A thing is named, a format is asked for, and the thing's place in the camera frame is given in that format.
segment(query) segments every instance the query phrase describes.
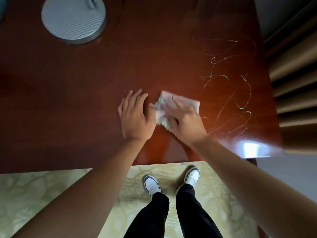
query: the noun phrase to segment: shoe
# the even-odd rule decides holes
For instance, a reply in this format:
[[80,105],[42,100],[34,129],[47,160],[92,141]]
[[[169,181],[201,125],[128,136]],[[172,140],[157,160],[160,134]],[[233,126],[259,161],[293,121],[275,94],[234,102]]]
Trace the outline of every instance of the shoe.
[[144,177],[144,187],[151,197],[157,192],[163,193],[158,181],[151,175]]
[[195,166],[190,168],[185,174],[184,183],[181,184],[180,187],[177,188],[176,193],[185,184],[189,184],[195,188],[195,185],[197,184],[199,177],[200,177],[200,170],[196,168]]

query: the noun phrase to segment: beige carpet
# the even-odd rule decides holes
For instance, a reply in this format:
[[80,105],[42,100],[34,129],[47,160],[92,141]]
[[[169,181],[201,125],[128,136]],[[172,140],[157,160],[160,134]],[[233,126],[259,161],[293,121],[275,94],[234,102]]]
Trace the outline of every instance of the beige carpet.
[[[183,237],[175,206],[175,188],[190,164],[194,164],[201,171],[195,188],[197,200],[212,217],[223,237],[258,238],[253,219],[205,162],[133,166],[98,237],[123,237],[138,211],[150,202],[151,199],[142,185],[142,177],[146,174],[157,178],[170,200],[165,237]],[[0,175],[0,238],[12,236],[31,217],[87,172],[87,169],[81,169]]]

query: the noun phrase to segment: teal object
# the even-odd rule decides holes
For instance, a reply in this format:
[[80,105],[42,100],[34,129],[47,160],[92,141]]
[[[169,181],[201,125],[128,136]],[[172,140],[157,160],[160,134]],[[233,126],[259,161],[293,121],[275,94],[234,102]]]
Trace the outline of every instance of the teal object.
[[0,21],[3,18],[6,5],[7,5],[7,0],[0,0]]

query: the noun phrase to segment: beige curtain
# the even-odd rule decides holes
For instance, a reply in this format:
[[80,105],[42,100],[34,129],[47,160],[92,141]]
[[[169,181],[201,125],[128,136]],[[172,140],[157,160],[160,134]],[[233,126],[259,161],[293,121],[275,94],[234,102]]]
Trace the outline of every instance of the beige curtain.
[[264,45],[285,152],[317,154],[317,1]]

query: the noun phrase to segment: pant leg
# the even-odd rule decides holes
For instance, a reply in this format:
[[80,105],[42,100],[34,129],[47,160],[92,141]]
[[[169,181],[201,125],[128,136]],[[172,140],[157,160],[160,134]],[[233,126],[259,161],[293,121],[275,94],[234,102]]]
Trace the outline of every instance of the pant leg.
[[185,184],[179,189],[176,209],[184,238],[223,238],[216,224],[196,200],[191,185]]
[[134,218],[124,238],[164,238],[169,205],[166,195],[155,193],[152,201]]

